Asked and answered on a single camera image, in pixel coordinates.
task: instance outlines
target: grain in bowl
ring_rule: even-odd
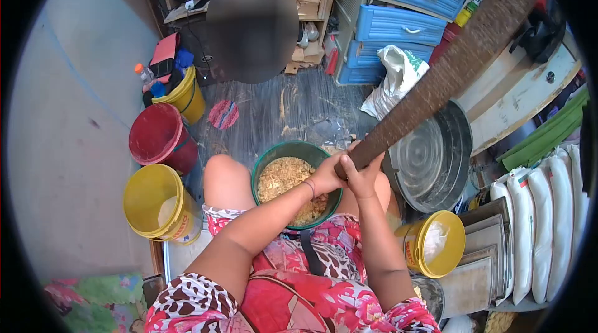
[[[273,160],[259,175],[259,202],[266,203],[273,200],[288,189],[299,185],[314,172],[316,169],[300,158],[283,157]],[[289,225],[311,224],[323,214],[327,202],[328,194],[321,194],[314,200],[305,203]]]

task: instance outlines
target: woman's hand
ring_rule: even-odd
[[[361,141],[355,141],[352,143],[348,150],[353,150],[353,148],[359,142]],[[358,172],[355,169],[355,164],[353,164],[353,161],[348,155],[343,154],[341,156],[340,164],[343,166],[343,169],[347,174],[349,189],[351,189],[357,201],[376,196],[374,183],[376,181],[378,171],[380,170],[382,159],[384,159],[384,152],[374,158],[374,160],[370,162],[370,165]]]
[[[316,172],[306,179],[306,182],[313,188],[316,197],[347,187],[347,183],[342,181],[334,172],[334,166],[339,162],[341,155],[343,153],[338,152],[332,157],[326,158],[316,169]]]

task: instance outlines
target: pink floral dress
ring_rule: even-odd
[[[203,209],[212,235],[243,212]],[[149,309],[145,331],[440,332],[419,298],[382,312],[363,284],[361,231],[354,216],[330,217],[315,228],[311,243],[325,277],[309,273],[300,240],[283,233],[254,258],[241,306],[216,282],[185,273]]]

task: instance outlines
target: woman's leg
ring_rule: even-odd
[[[207,161],[203,171],[203,196],[207,206],[220,210],[255,207],[249,170],[225,154],[214,155]]]
[[[376,176],[376,182],[374,183],[374,190],[376,191],[382,209],[386,213],[392,192],[391,184],[388,182],[388,178],[382,171],[378,171],[378,176]],[[349,213],[359,217],[357,200],[350,189],[343,189],[343,197],[341,198],[339,208],[337,208],[335,213]]]

